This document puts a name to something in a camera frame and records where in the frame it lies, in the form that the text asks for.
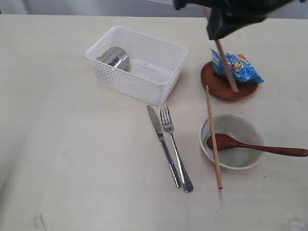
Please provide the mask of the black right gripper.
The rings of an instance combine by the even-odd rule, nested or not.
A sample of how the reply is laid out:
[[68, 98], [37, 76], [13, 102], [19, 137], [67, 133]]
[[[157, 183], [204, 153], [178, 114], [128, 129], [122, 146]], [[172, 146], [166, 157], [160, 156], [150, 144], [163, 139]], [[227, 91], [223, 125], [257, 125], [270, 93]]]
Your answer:
[[291, 2], [291, 0], [174, 0], [173, 5], [176, 10], [188, 4], [210, 8], [206, 29], [210, 40], [218, 40], [243, 27], [263, 22], [270, 13]]

